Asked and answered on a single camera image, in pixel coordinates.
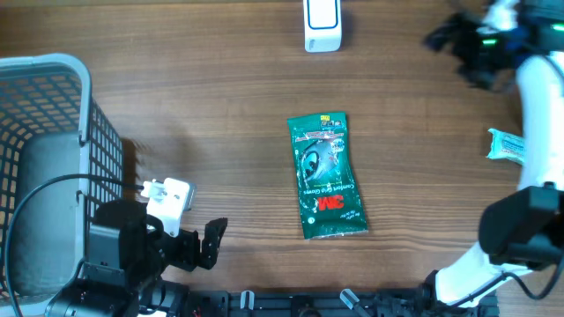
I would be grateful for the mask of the green 3M gloves package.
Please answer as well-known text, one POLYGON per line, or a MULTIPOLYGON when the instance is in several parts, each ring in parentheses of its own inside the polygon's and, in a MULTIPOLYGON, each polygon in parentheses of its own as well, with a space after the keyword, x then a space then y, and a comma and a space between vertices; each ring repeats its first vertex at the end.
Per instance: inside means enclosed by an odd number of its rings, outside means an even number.
POLYGON ((287 120, 299 211, 306 240, 368 231, 359 187, 349 159, 344 112, 287 120))

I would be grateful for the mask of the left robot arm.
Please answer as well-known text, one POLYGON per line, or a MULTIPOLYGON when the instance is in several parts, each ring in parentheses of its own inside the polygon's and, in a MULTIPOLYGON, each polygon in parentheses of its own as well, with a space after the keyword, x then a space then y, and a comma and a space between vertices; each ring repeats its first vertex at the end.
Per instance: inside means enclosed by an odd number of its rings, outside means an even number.
POLYGON ((191 272, 212 269, 228 220, 214 219, 204 236, 181 230, 165 233, 161 220, 137 201, 103 203, 88 231, 85 259, 73 278, 51 299, 47 316, 201 316, 209 300, 188 286, 162 279, 169 266, 191 272))

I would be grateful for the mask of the mint green tissue pack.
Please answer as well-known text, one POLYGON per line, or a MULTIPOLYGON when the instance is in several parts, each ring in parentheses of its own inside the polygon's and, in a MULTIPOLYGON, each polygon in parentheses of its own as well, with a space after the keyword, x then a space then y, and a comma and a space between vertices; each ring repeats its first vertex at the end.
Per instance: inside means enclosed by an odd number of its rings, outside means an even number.
POLYGON ((488 132, 492 136, 490 151, 486 155, 488 159, 506 159, 523 165, 525 158, 525 143, 521 136, 490 128, 488 132))

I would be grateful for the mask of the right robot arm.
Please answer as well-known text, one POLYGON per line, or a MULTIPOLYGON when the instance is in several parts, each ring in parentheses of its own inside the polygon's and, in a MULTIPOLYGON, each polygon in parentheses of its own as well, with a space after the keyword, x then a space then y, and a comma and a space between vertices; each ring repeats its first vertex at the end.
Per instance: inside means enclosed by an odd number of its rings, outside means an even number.
POLYGON ((491 1, 483 17, 452 6, 424 43, 435 52, 451 44, 459 73, 477 88, 515 72, 524 162, 517 191, 482 214, 478 241, 431 275, 427 309, 437 314, 474 308, 509 279, 541 300, 563 273, 563 3, 491 1))

